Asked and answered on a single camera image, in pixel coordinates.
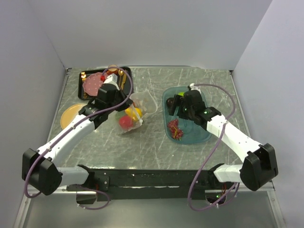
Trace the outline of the dark green avocado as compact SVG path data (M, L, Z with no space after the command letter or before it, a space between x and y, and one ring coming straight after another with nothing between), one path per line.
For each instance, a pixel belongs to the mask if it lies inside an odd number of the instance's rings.
M116 120L119 120L123 116L124 116L124 112L116 112L116 114L115 114Z

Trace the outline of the red grape bunch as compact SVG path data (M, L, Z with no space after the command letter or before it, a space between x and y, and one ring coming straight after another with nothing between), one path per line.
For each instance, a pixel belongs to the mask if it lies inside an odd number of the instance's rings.
M183 137L183 131L178 127L179 120L174 119L167 124L167 127L171 133L171 137L174 140L180 141Z

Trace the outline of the clear polka dot zip bag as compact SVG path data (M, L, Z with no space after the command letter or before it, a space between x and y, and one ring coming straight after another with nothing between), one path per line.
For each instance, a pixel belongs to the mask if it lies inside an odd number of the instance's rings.
M115 127L119 135L140 128L147 118L156 113L158 109L155 99L148 90L133 93L130 99L133 104L115 114Z

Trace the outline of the red apple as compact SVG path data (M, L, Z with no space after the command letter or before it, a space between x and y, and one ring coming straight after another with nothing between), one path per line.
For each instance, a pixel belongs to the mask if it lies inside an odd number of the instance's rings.
M122 116L119 119L118 123L119 123L120 127L124 130L128 130L133 127L133 120L127 115Z

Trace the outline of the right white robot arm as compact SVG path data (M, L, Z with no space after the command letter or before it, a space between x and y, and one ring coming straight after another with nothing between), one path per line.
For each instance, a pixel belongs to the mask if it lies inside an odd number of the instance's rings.
M218 137L242 161L241 165L220 164L211 169L208 184L219 189L225 182L240 182L256 191L278 175L276 153L272 145L251 139L232 125L216 108L206 106L198 90L189 90L165 99L169 115L190 120Z

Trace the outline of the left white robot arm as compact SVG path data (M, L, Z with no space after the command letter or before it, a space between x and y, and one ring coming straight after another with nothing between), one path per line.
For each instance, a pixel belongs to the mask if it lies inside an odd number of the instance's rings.
M28 149L22 156L24 193L28 197L28 185L44 195L52 194L58 187L78 185L88 191L94 186L90 171L82 166L60 168L60 162L88 134L96 130L113 111L122 111L132 105L130 95L117 86L105 83L96 97L83 106L73 121L57 136L37 150Z

